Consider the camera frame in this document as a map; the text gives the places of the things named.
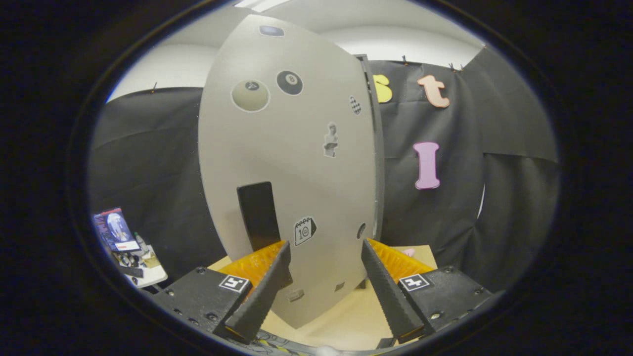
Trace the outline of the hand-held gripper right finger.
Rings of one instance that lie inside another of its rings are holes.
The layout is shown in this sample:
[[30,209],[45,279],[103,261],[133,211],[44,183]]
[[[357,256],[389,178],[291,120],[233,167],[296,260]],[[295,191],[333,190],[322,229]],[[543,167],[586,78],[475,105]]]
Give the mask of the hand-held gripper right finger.
[[400,344],[456,326],[493,297],[456,267],[432,268],[373,239],[363,242],[361,259]]

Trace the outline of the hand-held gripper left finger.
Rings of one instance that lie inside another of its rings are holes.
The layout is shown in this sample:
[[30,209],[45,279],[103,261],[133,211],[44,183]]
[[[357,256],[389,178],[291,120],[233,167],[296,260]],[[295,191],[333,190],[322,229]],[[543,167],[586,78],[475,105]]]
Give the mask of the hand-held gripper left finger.
[[278,291],[291,284],[290,261],[289,243],[279,241],[220,270],[195,268],[151,300],[203,333],[249,344]]

